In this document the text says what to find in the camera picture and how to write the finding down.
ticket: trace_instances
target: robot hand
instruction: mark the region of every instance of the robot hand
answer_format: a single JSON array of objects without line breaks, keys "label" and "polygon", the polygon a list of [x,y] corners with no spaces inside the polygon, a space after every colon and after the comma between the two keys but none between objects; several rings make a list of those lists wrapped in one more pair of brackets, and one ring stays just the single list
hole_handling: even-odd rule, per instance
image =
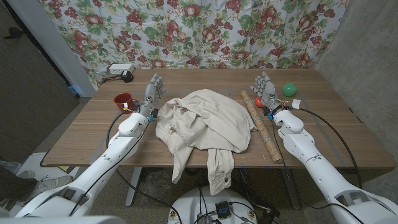
[{"label": "robot hand", "polygon": [[250,86],[257,96],[261,99],[261,103],[273,111],[275,108],[280,106],[278,96],[275,91],[275,86],[271,82],[266,72],[262,72],[262,77],[257,76],[255,79],[257,88]]},{"label": "robot hand", "polygon": [[152,99],[152,104],[156,106],[164,92],[166,92],[166,90],[163,90],[163,87],[163,79],[162,77],[158,78],[156,73],[145,89],[144,100],[150,98]]}]

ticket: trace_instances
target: red mug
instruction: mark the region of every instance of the red mug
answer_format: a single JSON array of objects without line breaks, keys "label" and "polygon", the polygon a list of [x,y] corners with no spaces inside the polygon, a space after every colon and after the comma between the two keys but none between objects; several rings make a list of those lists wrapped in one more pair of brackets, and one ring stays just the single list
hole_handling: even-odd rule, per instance
[{"label": "red mug", "polygon": [[120,112],[124,112],[124,109],[127,108],[129,110],[137,110],[139,102],[137,100],[132,99],[132,95],[130,93],[121,93],[113,99],[113,103],[115,103]]}]

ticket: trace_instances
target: green ball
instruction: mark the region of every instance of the green ball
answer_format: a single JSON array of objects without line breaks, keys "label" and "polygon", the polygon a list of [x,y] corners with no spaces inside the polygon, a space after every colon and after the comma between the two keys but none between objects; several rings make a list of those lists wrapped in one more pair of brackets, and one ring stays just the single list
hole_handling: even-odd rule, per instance
[{"label": "green ball", "polygon": [[291,97],[297,91],[297,87],[293,83],[286,83],[283,90],[286,97]]}]

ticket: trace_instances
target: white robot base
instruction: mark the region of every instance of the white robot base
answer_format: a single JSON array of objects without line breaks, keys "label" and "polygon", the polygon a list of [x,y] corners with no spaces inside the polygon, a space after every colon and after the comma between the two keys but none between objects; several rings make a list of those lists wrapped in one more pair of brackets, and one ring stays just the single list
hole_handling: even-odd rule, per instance
[{"label": "white robot base", "polygon": [[[218,215],[215,212],[209,215],[209,217],[211,217],[213,221],[218,219],[221,223],[230,223],[230,224],[242,223],[243,221],[237,217],[239,216],[247,218],[249,221],[257,224],[257,219],[256,219],[257,217],[253,212],[254,210],[252,205],[240,194],[230,189],[224,189],[220,193],[211,196],[209,187],[202,188],[201,192],[206,202],[207,212],[215,211],[216,203],[225,202],[225,201],[243,203],[251,208],[248,209],[244,205],[234,203],[229,206],[229,209],[231,210],[230,216],[224,219],[220,219],[218,218]],[[173,207],[180,214],[183,223],[194,223],[198,218],[198,214],[200,216],[200,214],[204,215],[206,213],[205,203],[203,202],[203,199],[200,196],[200,191],[198,188],[195,188],[183,194],[179,199],[177,199],[174,202]],[[169,219],[167,223],[168,224],[179,223],[178,217],[174,215],[173,210],[170,210]],[[208,223],[208,222],[205,221],[205,217],[203,217],[197,223]]]}]

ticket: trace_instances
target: orange ball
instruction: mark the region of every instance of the orange ball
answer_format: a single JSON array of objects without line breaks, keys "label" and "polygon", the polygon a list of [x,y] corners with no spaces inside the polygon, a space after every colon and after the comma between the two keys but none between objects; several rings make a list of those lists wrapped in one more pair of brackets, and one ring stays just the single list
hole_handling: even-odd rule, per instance
[{"label": "orange ball", "polygon": [[260,108],[264,107],[264,105],[261,103],[261,98],[259,98],[258,96],[256,98],[256,106],[258,106]]}]

